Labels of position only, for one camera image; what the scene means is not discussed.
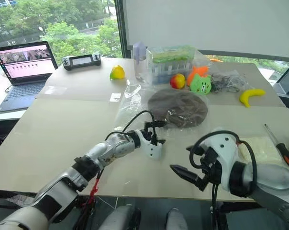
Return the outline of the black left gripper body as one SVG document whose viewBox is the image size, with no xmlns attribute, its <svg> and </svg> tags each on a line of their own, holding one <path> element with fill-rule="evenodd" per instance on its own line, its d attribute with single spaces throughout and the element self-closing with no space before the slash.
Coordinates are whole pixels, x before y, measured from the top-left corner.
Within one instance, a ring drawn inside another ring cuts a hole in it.
<svg viewBox="0 0 289 230">
<path fill-rule="evenodd" d="M 156 127 L 158 125 L 157 121 L 152 122 L 145 122 L 144 123 L 144 138 L 150 141 L 151 144 L 157 146 L 157 134 L 156 134 Z"/>
</svg>

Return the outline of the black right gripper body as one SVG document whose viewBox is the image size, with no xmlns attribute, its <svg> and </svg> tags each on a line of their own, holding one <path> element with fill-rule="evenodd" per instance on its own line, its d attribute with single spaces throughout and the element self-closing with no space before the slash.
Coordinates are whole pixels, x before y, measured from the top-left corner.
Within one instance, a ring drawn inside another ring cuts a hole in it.
<svg viewBox="0 0 289 230">
<path fill-rule="evenodd" d="M 201 180 L 199 189 L 204 191 L 208 183 L 219 184 L 219 168 L 216 166 L 218 154 L 212 147 L 204 152 L 200 159 L 201 170 L 204 177 Z"/>
</svg>

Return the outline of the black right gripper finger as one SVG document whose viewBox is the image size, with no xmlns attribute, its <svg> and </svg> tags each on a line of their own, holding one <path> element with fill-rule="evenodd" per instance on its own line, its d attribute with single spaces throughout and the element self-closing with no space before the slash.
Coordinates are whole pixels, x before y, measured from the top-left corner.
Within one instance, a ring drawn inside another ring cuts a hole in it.
<svg viewBox="0 0 289 230">
<path fill-rule="evenodd" d="M 189 171 L 187 168 L 177 165 L 177 164 L 171 164 L 170 168 L 172 171 L 178 175 L 181 179 L 190 182 L 191 184 L 197 185 L 198 183 L 198 175 Z"/>
<path fill-rule="evenodd" d="M 188 146 L 186 147 L 186 150 L 189 151 L 192 154 L 195 155 L 203 155 L 204 154 L 204 149 L 201 146 Z"/>
</svg>

